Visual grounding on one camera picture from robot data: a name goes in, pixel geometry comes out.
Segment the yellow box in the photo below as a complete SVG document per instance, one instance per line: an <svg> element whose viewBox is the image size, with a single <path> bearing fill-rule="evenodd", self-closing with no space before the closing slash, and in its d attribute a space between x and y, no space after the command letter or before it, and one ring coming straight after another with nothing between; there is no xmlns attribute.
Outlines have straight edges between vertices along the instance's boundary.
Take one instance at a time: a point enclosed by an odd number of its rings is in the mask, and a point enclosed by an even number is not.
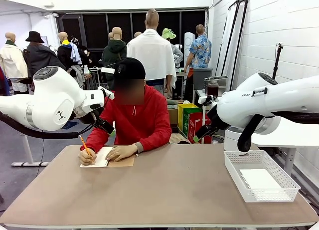
<svg viewBox="0 0 319 230"><path fill-rule="evenodd" d="M178 105L178 128L183 132L183 115L184 109L198 108L194 104L179 104Z"/></svg>

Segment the pencil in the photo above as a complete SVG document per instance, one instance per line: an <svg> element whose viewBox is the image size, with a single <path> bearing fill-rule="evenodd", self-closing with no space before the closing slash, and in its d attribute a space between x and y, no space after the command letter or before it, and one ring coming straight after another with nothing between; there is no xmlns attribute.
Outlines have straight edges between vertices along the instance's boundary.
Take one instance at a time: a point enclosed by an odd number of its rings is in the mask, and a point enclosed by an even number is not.
<svg viewBox="0 0 319 230"><path fill-rule="evenodd" d="M80 134L79 134L79 137L80 137L80 139L81 139L81 141L82 141L82 144L83 144L83 146L84 146L84 148L85 148L87 154L88 154L89 156L92 156L92 155L90 154L88 148L86 147L86 144L84 143L84 140L83 140L83 138L82 138L82 136L81 136Z"/></svg>

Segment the green hat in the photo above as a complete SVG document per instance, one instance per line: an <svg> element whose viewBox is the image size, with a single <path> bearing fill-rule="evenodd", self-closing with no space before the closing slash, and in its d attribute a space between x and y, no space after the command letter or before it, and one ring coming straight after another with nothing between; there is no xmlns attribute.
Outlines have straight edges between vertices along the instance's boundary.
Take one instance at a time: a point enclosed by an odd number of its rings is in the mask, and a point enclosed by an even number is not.
<svg viewBox="0 0 319 230"><path fill-rule="evenodd" d="M173 31L171 31L171 29L165 28L163 29L163 33L161 35L164 39L174 39L176 37L176 34L174 34Z"/></svg>

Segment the brown tabletop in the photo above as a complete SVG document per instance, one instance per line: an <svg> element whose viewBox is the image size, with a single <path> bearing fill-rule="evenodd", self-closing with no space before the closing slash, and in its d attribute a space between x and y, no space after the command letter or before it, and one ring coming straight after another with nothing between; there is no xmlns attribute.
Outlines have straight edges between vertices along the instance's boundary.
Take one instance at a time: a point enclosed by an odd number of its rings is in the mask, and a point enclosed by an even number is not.
<svg viewBox="0 0 319 230"><path fill-rule="evenodd" d="M223 145L166 145L133 167L79 168L66 147L21 193L1 223L33 228L285 227L319 217L293 203L245 203L224 166Z"/></svg>

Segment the gray bin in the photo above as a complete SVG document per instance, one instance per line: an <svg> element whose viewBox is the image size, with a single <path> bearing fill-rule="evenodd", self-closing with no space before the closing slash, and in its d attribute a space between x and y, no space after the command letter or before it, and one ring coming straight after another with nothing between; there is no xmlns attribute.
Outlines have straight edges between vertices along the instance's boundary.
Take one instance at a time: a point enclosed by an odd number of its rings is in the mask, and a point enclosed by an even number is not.
<svg viewBox="0 0 319 230"><path fill-rule="evenodd" d="M212 68L194 68L194 90L204 88L204 79L211 77Z"/></svg>

